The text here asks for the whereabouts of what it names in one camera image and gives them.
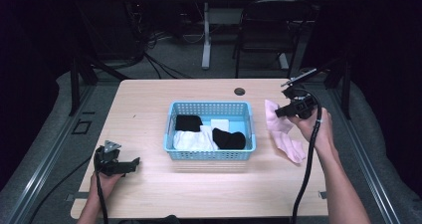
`blue plastic basket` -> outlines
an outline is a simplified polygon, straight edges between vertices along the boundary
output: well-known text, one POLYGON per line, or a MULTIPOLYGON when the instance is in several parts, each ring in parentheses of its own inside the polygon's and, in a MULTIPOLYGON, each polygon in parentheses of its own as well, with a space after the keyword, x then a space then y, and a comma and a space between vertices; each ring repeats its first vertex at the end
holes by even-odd
POLYGON ((251 106, 246 102, 174 102, 168 111, 163 144, 173 160, 248 160, 257 146, 251 106), (173 137, 176 133, 176 117, 179 114, 198 115, 204 125, 210 125, 212 118, 227 119, 229 132, 240 131, 245 135, 245 148, 215 151, 175 149, 173 137))

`wooden table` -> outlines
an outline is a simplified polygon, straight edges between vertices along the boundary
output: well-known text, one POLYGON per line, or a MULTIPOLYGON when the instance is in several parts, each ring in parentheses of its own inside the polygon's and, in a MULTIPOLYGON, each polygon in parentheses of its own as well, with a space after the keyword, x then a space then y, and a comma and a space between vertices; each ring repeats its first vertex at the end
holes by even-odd
MULTIPOLYGON (((116 185, 107 201, 110 218, 280 217, 291 216, 306 161, 292 163, 276 148, 265 119, 264 100, 285 106, 285 79, 138 80, 120 84, 97 146, 122 145, 119 161, 140 157, 137 172, 116 185), (237 96, 236 88, 246 93, 237 96), (168 109, 174 101, 246 101, 252 106, 257 148, 247 161, 173 161, 163 149, 168 109)), ((294 127, 290 136, 308 143, 294 127)), ((80 187, 88 192, 91 162, 80 187)), ((327 215, 324 178, 317 155, 299 215, 327 215)), ((71 211, 79 218, 86 199, 71 211)))

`chair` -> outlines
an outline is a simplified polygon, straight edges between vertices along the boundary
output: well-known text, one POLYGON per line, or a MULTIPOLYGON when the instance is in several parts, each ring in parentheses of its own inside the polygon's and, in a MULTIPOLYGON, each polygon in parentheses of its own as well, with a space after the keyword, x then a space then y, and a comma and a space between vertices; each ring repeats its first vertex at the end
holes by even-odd
MULTIPOLYGON (((303 24, 312 13, 310 4, 298 0, 257 0, 248 4, 241 15, 239 32, 233 51, 236 58, 236 78, 239 77, 240 54, 275 53, 276 60, 283 53, 291 53, 288 78, 292 72, 303 24)), ((242 70, 281 70, 253 68, 242 70)))

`pink cloth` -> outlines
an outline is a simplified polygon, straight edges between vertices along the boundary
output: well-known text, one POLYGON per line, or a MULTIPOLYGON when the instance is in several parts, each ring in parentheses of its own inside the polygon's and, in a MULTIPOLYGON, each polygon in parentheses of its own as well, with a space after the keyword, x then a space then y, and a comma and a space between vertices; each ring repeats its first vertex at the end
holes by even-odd
POLYGON ((277 148, 285 152, 291 161, 301 163, 307 157, 302 149, 302 143, 290 139, 288 133, 294 124, 285 116, 277 117, 275 110, 278 108, 278 104, 265 100, 267 129, 271 132, 277 148))

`small black round object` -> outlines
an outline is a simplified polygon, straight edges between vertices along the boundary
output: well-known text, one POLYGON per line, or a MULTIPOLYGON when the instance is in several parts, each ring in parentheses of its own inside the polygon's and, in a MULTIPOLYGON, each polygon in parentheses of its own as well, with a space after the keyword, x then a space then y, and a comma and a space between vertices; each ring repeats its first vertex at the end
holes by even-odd
POLYGON ((244 95, 244 94, 245 94, 245 89, 243 89, 243 88, 236 88, 236 89, 235 89, 235 94, 236 94, 237 96, 242 96, 242 95, 244 95))

